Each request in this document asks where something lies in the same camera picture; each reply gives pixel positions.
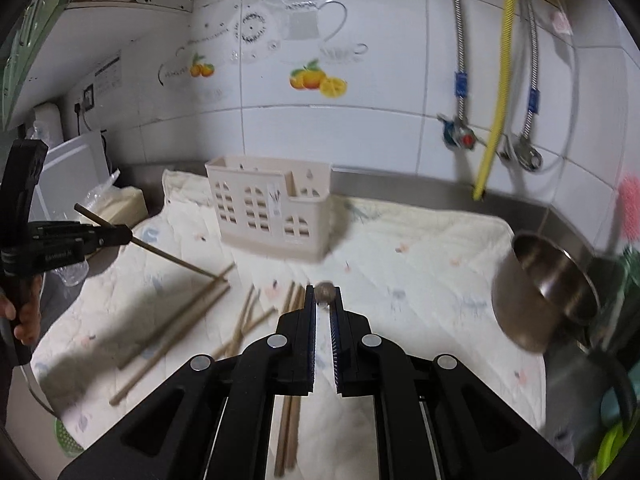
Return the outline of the person's left hand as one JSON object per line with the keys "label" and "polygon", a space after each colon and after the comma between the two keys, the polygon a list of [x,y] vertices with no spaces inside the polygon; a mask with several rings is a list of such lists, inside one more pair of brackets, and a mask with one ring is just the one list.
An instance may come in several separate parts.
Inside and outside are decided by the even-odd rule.
{"label": "person's left hand", "polygon": [[4,294],[1,294],[1,317],[9,321],[18,320],[13,333],[24,346],[33,344],[40,335],[40,296],[42,285],[42,275],[37,275],[32,279],[27,299],[20,307],[20,312],[16,312],[12,302],[6,298]]}

